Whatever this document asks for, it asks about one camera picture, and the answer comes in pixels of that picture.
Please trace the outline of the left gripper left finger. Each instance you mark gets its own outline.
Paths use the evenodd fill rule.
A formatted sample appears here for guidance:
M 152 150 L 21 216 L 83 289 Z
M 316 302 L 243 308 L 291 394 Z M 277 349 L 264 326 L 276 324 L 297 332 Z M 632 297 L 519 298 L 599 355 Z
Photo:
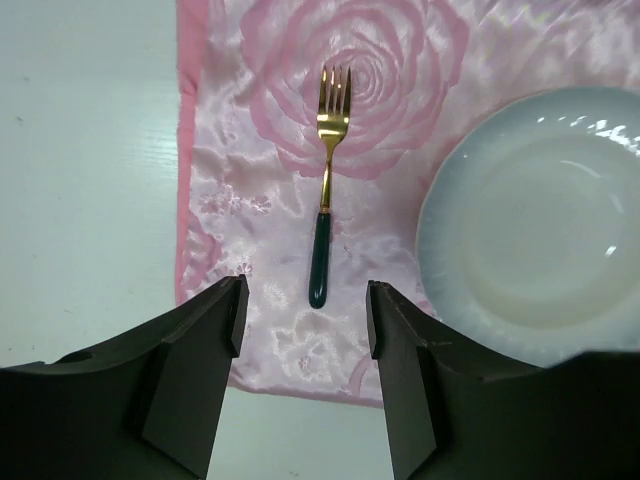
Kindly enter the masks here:
M 1 372 L 5 479 L 203 479 L 249 288 L 227 276 L 53 363 Z

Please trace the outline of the pink rose satin cloth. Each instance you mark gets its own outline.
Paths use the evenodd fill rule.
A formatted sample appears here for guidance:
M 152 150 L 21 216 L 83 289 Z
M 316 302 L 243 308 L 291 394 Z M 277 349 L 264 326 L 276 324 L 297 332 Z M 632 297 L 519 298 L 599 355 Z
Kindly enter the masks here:
M 181 1 L 176 299 L 245 275 L 230 382 L 379 405 L 365 291 L 421 309 L 415 230 L 437 168 L 483 119 L 559 87 L 639 88 L 635 1 Z M 324 172 L 321 70 L 352 73 L 334 158 L 329 299 L 307 300 Z

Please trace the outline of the white round plate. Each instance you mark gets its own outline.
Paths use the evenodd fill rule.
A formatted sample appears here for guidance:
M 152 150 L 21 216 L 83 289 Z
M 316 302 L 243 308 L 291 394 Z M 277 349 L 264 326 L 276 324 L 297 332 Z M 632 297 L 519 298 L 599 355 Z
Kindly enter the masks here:
M 472 340 L 547 367 L 639 349 L 639 96 L 514 101 L 448 155 L 416 237 L 425 295 Z

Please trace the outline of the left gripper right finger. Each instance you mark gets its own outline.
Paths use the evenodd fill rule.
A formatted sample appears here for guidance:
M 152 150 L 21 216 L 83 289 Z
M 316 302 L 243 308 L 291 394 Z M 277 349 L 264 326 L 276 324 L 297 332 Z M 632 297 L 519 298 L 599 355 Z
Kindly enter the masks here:
M 484 347 L 393 286 L 368 285 L 398 479 L 635 479 L 639 356 L 587 352 L 549 368 Z

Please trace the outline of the gold fork dark handle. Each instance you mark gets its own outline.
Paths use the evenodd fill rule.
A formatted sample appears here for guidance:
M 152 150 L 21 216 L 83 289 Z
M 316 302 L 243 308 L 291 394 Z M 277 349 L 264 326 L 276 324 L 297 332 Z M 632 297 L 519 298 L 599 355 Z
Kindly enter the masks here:
M 332 166 L 336 147 L 345 139 L 350 124 L 351 69 L 326 66 L 322 69 L 317 134 L 326 148 L 319 211 L 316 217 L 313 251 L 308 284 L 308 301 L 314 309 L 322 308 L 328 297 L 331 244 Z

